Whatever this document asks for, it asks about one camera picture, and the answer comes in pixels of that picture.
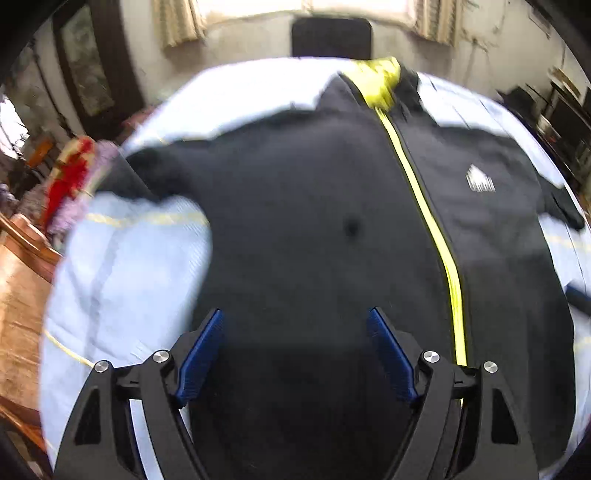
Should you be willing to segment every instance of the window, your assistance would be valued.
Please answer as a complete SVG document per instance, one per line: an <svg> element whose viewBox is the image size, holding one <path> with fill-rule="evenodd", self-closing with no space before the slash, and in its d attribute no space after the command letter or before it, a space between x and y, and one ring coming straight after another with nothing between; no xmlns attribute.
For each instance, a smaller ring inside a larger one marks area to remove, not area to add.
<svg viewBox="0 0 591 480"><path fill-rule="evenodd" d="M17 158L27 138L27 127L22 124L12 102L4 97L0 103L0 150L9 157Z"/></svg>
<svg viewBox="0 0 591 480"><path fill-rule="evenodd" d="M206 26L231 18L292 11L353 15L413 27L416 0L199 0Z"/></svg>

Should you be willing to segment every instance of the wall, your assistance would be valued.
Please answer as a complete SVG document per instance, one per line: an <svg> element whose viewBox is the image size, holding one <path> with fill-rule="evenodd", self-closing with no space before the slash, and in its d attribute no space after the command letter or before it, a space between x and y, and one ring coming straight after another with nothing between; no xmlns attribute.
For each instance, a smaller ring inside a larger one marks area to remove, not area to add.
<svg viewBox="0 0 591 480"><path fill-rule="evenodd" d="M40 65L57 107L66 117L72 131L75 134L83 134L84 129L72 105L61 74L51 21L47 21L41 26L35 34L35 39L37 40ZM21 53L21 60L23 68L19 69L14 82L11 82L12 85L7 89L7 94L23 123L32 134L33 144L28 142L29 149L24 151L27 156L27 153L30 153L29 150L34 148L37 125L42 125L47 131L50 131L59 147L62 147L69 138L59 124L56 111L43 86L37 65L35 65L33 55L28 47Z"/></svg>
<svg viewBox="0 0 591 480"><path fill-rule="evenodd" d="M66 117L74 134L82 135L84 134L84 128L78 119L78 114L66 88L66 82L64 82L64 77L61 74L51 20L48 20L41 26L35 34L35 38L37 39L37 51L39 53L41 68L43 69L53 99L59 110Z"/></svg>
<svg viewBox="0 0 591 480"><path fill-rule="evenodd" d="M394 55L407 66L465 85L484 95L528 83L540 93L549 91L548 70L561 65L563 42L552 30L550 38L530 18L525 0L466 3L463 25L479 44L462 40L449 48L417 37L393 25L374 25L374 58ZM290 54L292 14L277 14L215 25L204 43L191 42L160 50L154 35L151 3L121 0L129 49L147 102L165 98L197 72L223 63L282 57ZM566 55L565 71L584 93L588 84L578 63Z"/></svg>

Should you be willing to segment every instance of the beige curtain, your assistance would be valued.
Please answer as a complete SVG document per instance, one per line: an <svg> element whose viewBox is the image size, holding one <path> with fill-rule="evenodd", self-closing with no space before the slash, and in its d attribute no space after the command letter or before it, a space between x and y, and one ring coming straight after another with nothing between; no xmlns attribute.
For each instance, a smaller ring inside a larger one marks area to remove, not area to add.
<svg viewBox="0 0 591 480"><path fill-rule="evenodd" d="M162 48L203 38L205 24L196 0L152 0L152 7Z"/></svg>
<svg viewBox="0 0 591 480"><path fill-rule="evenodd" d="M463 0L417 0L416 32L428 40L455 46L463 5Z"/></svg>

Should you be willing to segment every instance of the metal screw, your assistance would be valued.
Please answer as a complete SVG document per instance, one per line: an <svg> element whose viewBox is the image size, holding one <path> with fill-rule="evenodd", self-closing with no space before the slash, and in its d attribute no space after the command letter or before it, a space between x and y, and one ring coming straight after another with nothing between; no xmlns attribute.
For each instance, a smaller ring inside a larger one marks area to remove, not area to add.
<svg viewBox="0 0 591 480"><path fill-rule="evenodd" d="M152 359L157 363L157 364L162 364L164 363L166 360L168 360L170 358L170 353L168 353L166 350L158 350L153 356Z"/></svg>
<svg viewBox="0 0 591 480"><path fill-rule="evenodd" d="M484 370L489 372L490 374L495 373L499 367L494 362L484 362Z"/></svg>
<svg viewBox="0 0 591 480"><path fill-rule="evenodd" d="M101 360L100 362L95 363L95 371L98 373L105 372L109 369L109 362L107 360Z"/></svg>
<svg viewBox="0 0 591 480"><path fill-rule="evenodd" d="M423 353L423 358L430 364L436 364L439 361L439 353L429 350L428 352Z"/></svg>

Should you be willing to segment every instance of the white logo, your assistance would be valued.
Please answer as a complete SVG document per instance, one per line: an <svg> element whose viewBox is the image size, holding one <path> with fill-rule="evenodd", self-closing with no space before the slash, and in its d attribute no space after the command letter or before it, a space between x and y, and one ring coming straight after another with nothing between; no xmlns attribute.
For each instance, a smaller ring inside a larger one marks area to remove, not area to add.
<svg viewBox="0 0 591 480"><path fill-rule="evenodd" d="M494 192L495 184L491 178L482 170L470 165L468 173L466 173L466 180L473 192Z"/></svg>

